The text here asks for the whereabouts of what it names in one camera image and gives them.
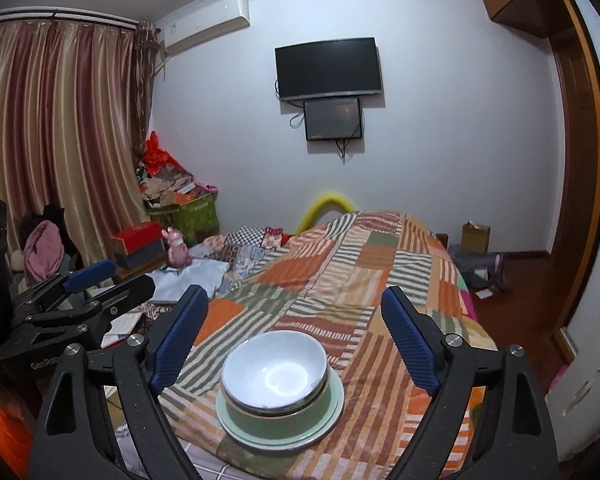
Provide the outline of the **white patterned bowl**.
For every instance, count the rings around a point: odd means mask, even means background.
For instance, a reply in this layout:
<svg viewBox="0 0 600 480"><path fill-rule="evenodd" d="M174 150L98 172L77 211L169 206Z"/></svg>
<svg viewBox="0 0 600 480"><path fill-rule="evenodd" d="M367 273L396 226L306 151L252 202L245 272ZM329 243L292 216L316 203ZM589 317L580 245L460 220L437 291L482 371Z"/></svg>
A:
<svg viewBox="0 0 600 480"><path fill-rule="evenodd" d="M327 372L327 354L317 339L296 330L273 330L238 344L226 356L221 385L246 412L287 415L317 396Z"/></svg>

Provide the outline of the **green bowl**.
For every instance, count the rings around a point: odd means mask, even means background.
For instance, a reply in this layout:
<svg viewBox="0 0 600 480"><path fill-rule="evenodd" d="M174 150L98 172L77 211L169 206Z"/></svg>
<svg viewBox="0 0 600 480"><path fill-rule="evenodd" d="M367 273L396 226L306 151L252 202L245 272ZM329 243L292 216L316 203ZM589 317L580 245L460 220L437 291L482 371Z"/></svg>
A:
<svg viewBox="0 0 600 480"><path fill-rule="evenodd" d="M342 404L342 388L333 370L329 371L327 385L305 408L294 414L280 417L260 417L239 411L225 399L216 396L215 408L221 425L239 439L262 442L265 445L282 445L291 439L304 439L325 426Z"/></svg>

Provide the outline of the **mint green plate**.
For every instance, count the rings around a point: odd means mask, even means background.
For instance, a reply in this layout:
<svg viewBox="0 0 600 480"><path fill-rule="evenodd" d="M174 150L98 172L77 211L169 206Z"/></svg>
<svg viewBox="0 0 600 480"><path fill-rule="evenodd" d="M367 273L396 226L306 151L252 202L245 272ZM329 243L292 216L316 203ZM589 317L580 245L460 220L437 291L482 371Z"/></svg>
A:
<svg viewBox="0 0 600 480"><path fill-rule="evenodd" d="M336 426L343 411L344 389L331 368L317 398L301 411L283 417L258 417L239 411L219 392L215 411L221 427L237 442L268 452L290 452L322 440Z"/></svg>

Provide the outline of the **dark grey long box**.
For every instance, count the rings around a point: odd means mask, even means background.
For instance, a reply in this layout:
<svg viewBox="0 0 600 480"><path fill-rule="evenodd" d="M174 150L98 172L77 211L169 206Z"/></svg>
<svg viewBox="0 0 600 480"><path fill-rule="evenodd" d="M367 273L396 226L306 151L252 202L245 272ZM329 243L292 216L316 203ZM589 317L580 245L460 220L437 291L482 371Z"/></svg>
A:
<svg viewBox="0 0 600 480"><path fill-rule="evenodd" d="M166 254L162 240L156 240L155 242L140 248L137 252L133 252L131 255L120 254L120 252L114 253L114 260L118 266L122 266L126 270L134 270L140 266L144 266L150 263L152 260L157 258L163 258Z"/></svg>

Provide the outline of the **light blue folded cloth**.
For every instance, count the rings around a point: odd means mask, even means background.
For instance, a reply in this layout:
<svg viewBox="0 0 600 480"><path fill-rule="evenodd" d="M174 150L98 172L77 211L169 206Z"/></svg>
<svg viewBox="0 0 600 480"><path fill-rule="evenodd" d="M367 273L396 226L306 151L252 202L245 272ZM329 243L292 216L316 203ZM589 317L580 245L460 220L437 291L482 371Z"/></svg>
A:
<svg viewBox="0 0 600 480"><path fill-rule="evenodd" d="M166 268L152 271L148 276L155 283L154 304L175 304L189 286L201 287L212 299L220 288L225 273L230 270L227 262L212 259L194 259L183 269Z"/></svg>

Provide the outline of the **pink toy figurine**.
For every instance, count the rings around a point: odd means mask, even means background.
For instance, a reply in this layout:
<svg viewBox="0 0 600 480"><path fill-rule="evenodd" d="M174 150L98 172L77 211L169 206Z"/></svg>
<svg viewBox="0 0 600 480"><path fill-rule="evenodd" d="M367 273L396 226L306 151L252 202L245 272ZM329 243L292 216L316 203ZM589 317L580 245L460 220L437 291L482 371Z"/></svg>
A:
<svg viewBox="0 0 600 480"><path fill-rule="evenodd" d="M189 255L183 234L179 230L168 226L161 231L161 234L166 242L168 263L171 268L183 269L192 263L192 256Z"/></svg>

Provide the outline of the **green storage box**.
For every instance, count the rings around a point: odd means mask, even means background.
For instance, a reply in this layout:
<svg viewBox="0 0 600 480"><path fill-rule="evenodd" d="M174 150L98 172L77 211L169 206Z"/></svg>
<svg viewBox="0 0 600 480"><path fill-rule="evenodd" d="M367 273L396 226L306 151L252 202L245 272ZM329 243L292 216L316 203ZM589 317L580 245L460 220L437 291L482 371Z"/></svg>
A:
<svg viewBox="0 0 600 480"><path fill-rule="evenodd" d="M171 205L148 210L151 221L163 229L169 226L179 230L188 246L201 243L220 232L220 222L212 194L204 194L183 205Z"/></svg>

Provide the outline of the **striped brown curtain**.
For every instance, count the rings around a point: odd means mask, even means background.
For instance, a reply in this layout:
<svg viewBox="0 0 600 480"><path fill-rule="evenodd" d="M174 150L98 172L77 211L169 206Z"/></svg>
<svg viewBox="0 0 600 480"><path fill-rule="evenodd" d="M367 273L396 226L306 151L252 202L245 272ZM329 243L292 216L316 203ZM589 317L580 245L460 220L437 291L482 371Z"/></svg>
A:
<svg viewBox="0 0 600 480"><path fill-rule="evenodd" d="M145 220L135 167L156 51L148 23L0 23L0 199L10 248L24 214L51 204L64 208L87 264L110 254L112 234Z"/></svg>

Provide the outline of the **cardboard box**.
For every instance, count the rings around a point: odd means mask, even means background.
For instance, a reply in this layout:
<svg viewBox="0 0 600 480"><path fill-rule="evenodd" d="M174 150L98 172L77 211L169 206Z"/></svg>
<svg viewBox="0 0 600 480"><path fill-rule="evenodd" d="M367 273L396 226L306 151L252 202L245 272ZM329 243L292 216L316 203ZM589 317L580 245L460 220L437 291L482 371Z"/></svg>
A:
<svg viewBox="0 0 600 480"><path fill-rule="evenodd" d="M490 234L490 226L467 221L464 226L462 226L460 248L462 248L464 252L484 255L489 250Z"/></svg>

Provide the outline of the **striped orange patchwork blanket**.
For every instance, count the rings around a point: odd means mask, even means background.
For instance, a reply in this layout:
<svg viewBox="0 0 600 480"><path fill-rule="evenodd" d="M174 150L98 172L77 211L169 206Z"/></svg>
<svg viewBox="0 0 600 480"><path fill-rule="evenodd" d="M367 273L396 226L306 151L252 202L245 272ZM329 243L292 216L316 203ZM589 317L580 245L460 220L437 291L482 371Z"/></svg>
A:
<svg viewBox="0 0 600 480"><path fill-rule="evenodd" d="M163 411L205 479L382 479L414 437L427 393L408 376L379 311L396 286L445 333L478 348L468 289L442 244L410 214L350 212L291 237L210 302ZM233 440L215 414L221 367L234 347L270 330L298 330L325 348L340 377L334 429L300 452L268 455Z"/></svg>

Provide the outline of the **yellow foam tube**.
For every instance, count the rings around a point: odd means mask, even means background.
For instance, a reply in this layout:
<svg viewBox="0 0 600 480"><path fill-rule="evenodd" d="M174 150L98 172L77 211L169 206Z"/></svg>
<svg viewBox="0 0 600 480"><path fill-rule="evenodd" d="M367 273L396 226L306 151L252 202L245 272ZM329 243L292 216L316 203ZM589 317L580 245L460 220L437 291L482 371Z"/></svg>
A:
<svg viewBox="0 0 600 480"><path fill-rule="evenodd" d="M350 214L350 212L356 211L356 207L352 200L342 194L336 192L323 193L306 210L297 226L296 233L301 234L312 229L324 214L331 211Z"/></svg>

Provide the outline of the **white air conditioner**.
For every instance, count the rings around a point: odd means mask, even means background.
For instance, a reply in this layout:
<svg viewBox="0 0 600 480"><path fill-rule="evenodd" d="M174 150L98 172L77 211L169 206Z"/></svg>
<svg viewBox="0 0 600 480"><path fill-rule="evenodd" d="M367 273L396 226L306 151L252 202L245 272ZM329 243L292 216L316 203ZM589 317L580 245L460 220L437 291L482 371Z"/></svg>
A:
<svg viewBox="0 0 600 480"><path fill-rule="evenodd" d="M223 0L161 26L169 56L250 26L248 0Z"/></svg>

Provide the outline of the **brown wooden door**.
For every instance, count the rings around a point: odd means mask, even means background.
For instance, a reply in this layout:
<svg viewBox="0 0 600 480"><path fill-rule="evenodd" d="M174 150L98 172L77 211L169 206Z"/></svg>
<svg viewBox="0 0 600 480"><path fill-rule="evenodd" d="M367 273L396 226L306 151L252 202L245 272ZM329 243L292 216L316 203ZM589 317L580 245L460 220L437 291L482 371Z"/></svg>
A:
<svg viewBox="0 0 600 480"><path fill-rule="evenodd" d="M559 0L567 25L550 36L565 118L565 177L552 249L554 336L577 309L600 247L600 63L574 0Z"/></svg>

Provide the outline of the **small wall monitor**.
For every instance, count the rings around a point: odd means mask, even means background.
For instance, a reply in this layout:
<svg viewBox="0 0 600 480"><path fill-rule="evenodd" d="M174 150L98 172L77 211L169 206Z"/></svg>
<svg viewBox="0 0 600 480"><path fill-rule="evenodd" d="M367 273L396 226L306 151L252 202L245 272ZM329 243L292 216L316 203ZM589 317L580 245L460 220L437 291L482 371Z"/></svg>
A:
<svg viewBox="0 0 600 480"><path fill-rule="evenodd" d="M308 141L349 141L363 136L360 100L353 96L306 101L303 116Z"/></svg>

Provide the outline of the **black wall television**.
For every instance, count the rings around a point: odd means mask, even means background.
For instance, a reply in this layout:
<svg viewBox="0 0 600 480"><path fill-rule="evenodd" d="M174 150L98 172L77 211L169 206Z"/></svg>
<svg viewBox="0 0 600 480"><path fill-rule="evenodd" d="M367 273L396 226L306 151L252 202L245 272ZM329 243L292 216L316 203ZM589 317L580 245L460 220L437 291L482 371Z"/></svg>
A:
<svg viewBox="0 0 600 480"><path fill-rule="evenodd" d="M292 44L276 48L274 54L281 101L382 93L373 37Z"/></svg>

